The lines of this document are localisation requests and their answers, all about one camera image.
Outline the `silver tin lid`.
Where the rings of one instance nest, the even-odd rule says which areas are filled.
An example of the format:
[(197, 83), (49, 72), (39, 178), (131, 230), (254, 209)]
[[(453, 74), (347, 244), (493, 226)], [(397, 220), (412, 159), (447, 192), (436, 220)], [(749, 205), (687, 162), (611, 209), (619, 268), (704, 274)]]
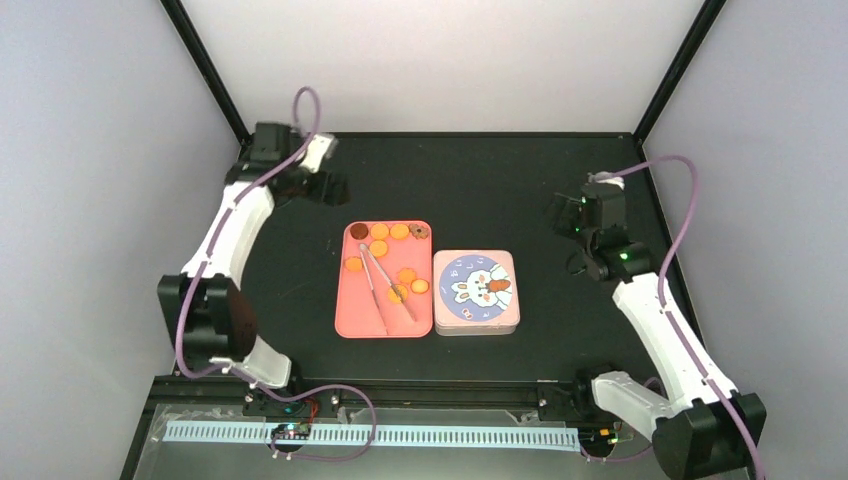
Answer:
[(441, 250), (433, 259), (434, 326), (519, 325), (514, 259), (506, 250)]

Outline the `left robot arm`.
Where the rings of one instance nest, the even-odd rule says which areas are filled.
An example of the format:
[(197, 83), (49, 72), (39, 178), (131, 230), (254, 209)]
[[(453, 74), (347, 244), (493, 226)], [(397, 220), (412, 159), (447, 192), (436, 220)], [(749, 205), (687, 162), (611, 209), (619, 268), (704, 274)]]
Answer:
[(253, 386), (288, 386), (292, 360), (258, 333), (242, 277), (254, 243), (274, 210), (296, 198), (337, 206), (347, 179), (322, 169), (337, 145), (327, 133), (298, 138), (290, 125), (260, 122), (225, 176), (221, 203), (200, 246), (180, 272), (164, 275), (157, 297), (178, 371), (200, 378), (235, 373)]

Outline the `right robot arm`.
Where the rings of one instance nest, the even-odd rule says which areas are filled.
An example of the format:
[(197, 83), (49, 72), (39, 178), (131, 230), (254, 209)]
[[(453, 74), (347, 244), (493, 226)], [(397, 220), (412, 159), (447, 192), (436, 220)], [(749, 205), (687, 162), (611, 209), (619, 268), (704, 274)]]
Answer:
[(593, 419), (615, 415), (649, 440), (670, 479), (701, 479), (749, 468), (761, 472), (756, 447), (767, 412), (743, 394), (698, 341), (648, 247), (629, 236), (624, 189), (590, 182), (576, 197), (556, 193), (550, 228), (573, 241), (588, 275), (612, 282), (612, 300), (632, 325), (664, 393), (620, 370), (591, 374), (569, 392), (572, 410)]

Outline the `dark chocolate round cookie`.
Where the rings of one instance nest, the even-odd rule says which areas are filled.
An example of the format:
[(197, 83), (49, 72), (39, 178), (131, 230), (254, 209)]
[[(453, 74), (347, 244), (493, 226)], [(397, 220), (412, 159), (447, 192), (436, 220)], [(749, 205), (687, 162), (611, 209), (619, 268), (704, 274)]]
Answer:
[(363, 240), (369, 236), (369, 226), (362, 222), (354, 223), (349, 228), (350, 236), (355, 240)]

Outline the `round orange cookie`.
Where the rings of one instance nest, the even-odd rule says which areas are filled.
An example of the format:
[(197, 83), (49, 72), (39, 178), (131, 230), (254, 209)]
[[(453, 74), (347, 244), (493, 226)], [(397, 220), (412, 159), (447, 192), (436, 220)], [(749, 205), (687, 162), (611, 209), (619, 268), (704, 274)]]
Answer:
[(384, 223), (374, 223), (370, 227), (370, 236), (373, 240), (383, 240), (390, 234), (390, 228)]
[(410, 235), (410, 228), (407, 224), (396, 223), (390, 227), (389, 234), (395, 240), (403, 240)]

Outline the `spiky flower cookie left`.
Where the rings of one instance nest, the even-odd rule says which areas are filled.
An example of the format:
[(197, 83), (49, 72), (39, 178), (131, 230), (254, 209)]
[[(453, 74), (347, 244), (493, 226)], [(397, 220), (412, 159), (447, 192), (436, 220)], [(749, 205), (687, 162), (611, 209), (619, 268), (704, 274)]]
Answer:
[(344, 260), (343, 265), (349, 272), (360, 272), (363, 270), (363, 260), (360, 257), (349, 257)]

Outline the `round orange cookie top right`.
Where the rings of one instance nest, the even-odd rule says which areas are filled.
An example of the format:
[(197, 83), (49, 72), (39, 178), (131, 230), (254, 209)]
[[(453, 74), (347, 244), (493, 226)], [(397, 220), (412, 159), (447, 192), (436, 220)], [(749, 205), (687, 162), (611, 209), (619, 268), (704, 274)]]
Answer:
[(410, 228), (407, 224), (396, 223), (390, 227), (389, 234), (395, 240), (403, 240), (410, 235)]

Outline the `pink plastic tray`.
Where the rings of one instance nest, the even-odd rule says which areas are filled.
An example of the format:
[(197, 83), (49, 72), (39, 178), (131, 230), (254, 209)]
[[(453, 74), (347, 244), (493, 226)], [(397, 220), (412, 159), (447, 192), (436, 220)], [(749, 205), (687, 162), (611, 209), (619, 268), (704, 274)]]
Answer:
[[(409, 225), (419, 223), (430, 229), (427, 239), (415, 239), (411, 235), (395, 240), (390, 234), (383, 240), (370, 236), (355, 240), (349, 234), (352, 224), (362, 222), (369, 226), (384, 223), (389, 228), (396, 223)], [(433, 327), (433, 232), (431, 226), (415, 220), (358, 220), (347, 225), (342, 235), (341, 265), (339, 267), (335, 330), (347, 339), (402, 339), (421, 338)], [(344, 260), (360, 257), (363, 270), (349, 272)], [(415, 270), (418, 278), (427, 280), (430, 289), (425, 294), (415, 294), (410, 284), (409, 296), (404, 304), (394, 304), (387, 296), (388, 287), (402, 284), (398, 272), (405, 267)]]

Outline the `flower cookie with dark centre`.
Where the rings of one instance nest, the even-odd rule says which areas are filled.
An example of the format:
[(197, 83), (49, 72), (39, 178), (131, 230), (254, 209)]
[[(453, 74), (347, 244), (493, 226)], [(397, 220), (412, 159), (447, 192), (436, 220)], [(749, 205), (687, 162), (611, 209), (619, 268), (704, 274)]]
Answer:
[(410, 223), (408, 225), (410, 235), (415, 239), (424, 240), (430, 236), (430, 229), (419, 223)]

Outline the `pale flower cookie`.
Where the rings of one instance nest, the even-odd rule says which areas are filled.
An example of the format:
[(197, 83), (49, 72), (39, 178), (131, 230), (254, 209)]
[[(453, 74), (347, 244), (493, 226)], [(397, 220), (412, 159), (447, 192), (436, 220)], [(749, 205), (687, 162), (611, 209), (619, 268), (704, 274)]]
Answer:
[(409, 267), (402, 268), (397, 274), (397, 279), (402, 284), (411, 284), (417, 278), (418, 275), (415, 270)]

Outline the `round cookie with red mark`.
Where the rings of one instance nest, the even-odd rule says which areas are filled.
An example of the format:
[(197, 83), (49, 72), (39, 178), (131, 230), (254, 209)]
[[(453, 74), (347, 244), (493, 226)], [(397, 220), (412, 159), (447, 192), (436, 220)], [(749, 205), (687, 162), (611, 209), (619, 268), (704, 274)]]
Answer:
[(394, 304), (404, 304), (408, 299), (409, 291), (403, 284), (394, 284), (388, 287), (387, 296)]

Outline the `pale oval cookie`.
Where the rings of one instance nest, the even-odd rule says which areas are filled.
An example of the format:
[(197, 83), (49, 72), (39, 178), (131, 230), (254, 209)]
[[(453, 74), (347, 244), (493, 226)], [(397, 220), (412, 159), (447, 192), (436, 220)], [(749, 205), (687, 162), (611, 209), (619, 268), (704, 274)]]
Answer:
[(427, 280), (418, 278), (410, 283), (410, 289), (415, 294), (425, 294), (430, 289), (430, 284)]

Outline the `metal tin with white dividers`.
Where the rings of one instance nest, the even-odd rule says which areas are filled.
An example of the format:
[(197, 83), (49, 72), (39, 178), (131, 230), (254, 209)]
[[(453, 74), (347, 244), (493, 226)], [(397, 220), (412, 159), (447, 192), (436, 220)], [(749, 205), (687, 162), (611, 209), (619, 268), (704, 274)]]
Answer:
[(499, 325), (490, 323), (475, 323), (462, 325), (435, 325), (436, 332), (441, 336), (499, 336), (510, 335), (517, 329), (515, 325)]

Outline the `black front rail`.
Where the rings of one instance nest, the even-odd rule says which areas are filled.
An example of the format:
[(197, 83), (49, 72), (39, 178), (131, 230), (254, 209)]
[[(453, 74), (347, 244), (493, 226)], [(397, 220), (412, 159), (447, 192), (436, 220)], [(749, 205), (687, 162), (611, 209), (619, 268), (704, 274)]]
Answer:
[[(305, 379), (303, 391), (327, 386), (327, 398), (336, 396), (341, 404), (364, 401), (341, 386), (349, 385), (364, 392), (377, 406), (456, 406), (541, 408), (569, 411), (583, 401), (570, 382), (465, 382), (465, 381), (390, 381)], [(178, 376), (159, 376), (150, 387), (149, 404), (175, 401), (184, 403), (239, 404), (257, 389), (248, 382), (230, 376), (213, 375), (199, 380)]]

